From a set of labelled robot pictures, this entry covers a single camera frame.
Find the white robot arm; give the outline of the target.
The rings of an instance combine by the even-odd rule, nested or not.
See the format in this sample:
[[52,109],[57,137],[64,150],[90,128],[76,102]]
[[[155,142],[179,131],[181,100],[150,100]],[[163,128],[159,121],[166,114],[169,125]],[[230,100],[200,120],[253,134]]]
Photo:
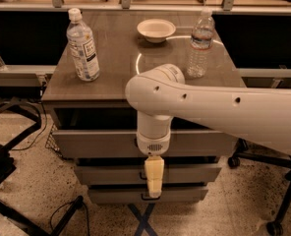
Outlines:
[[147,156],[148,193],[162,192],[164,161],[174,117],[291,155],[291,89],[197,87],[164,64],[132,77],[125,88],[138,111],[137,143]]

